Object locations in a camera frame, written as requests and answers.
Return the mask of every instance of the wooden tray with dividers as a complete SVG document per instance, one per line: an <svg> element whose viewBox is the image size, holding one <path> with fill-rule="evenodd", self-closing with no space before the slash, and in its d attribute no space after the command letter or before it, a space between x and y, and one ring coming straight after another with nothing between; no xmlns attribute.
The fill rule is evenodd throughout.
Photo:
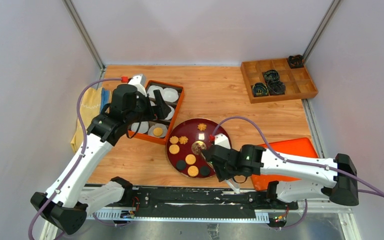
<svg viewBox="0 0 384 240"><path fill-rule="evenodd" d="M253 95L253 85L256 83L266 85L263 73L272 69L279 73L280 81L283 82L286 87L285 94L255 97ZM302 68L290 68L287 58L244 61L240 66L240 70L242 71L249 101L252 104L293 99L310 99L314 98L319 92L307 68L305 66Z"/></svg>

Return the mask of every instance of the yellow cloth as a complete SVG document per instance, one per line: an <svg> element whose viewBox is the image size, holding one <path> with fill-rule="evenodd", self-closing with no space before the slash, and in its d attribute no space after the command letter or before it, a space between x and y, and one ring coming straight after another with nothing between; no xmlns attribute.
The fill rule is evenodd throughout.
<svg viewBox="0 0 384 240"><path fill-rule="evenodd" d="M83 95L83 99L80 104L80 115L86 129L91 124L92 119L100 113L102 89L102 87L98 89L89 88ZM74 153L77 152L82 143L82 127L80 126L79 119L77 119L77 127L70 143Z"/></svg>

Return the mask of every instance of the gray floor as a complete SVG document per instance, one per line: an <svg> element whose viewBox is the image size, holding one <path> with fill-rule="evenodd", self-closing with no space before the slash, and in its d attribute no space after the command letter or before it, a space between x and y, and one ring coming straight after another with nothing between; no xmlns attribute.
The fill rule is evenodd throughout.
<svg viewBox="0 0 384 240"><path fill-rule="evenodd" d="M299 219L288 216L289 224ZM304 222L280 232L258 223L132 222L114 228L88 220L78 233L62 239L79 240L344 240L340 220L334 213L309 213Z"/></svg>

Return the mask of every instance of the cookie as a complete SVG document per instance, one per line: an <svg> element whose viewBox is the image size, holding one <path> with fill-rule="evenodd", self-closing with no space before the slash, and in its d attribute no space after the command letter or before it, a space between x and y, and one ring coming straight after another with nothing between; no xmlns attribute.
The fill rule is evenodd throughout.
<svg viewBox="0 0 384 240"><path fill-rule="evenodd" d="M193 165L197 161L197 158L193 154L189 154L186 156L185 160L187 164Z"/></svg>
<svg viewBox="0 0 384 240"><path fill-rule="evenodd" d="M186 144L186 143L188 143L188 138L185 137L185 136L181 136L181 137L179 138L179 143L180 143L180 144Z"/></svg>
<svg viewBox="0 0 384 240"><path fill-rule="evenodd" d="M178 154L180 152L180 147L177 144L173 144L168 148L168 151L171 154Z"/></svg>
<svg viewBox="0 0 384 240"><path fill-rule="evenodd" d="M179 138L177 136L170 137L171 144L177 144L179 142Z"/></svg>
<svg viewBox="0 0 384 240"><path fill-rule="evenodd" d="M198 124L198 129L200 131L205 131L205 129L207 129L207 125L204 123L200 123L200 124Z"/></svg>
<svg viewBox="0 0 384 240"><path fill-rule="evenodd" d="M196 166L190 166L188 169L187 169L187 174L191 177L196 177L198 176L198 173L200 171L198 170L198 168Z"/></svg>
<svg viewBox="0 0 384 240"><path fill-rule="evenodd" d="M152 131L152 134L155 136L155 137L159 137L161 135L163 135L163 129L161 127L156 127L154 128L154 130Z"/></svg>

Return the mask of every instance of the flower-shaped cookie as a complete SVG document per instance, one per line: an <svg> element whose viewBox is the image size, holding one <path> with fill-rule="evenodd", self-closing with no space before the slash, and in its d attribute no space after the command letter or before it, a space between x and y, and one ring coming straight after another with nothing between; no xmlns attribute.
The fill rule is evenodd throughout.
<svg viewBox="0 0 384 240"><path fill-rule="evenodd" d="M200 123L200 124L198 124L198 129L200 131L205 131L205 129L207 129L207 125L204 123Z"/></svg>
<svg viewBox="0 0 384 240"><path fill-rule="evenodd" d="M186 144L188 142L188 138L187 137L185 137L185 136L181 136L180 138L179 138L179 143L180 144Z"/></svg>

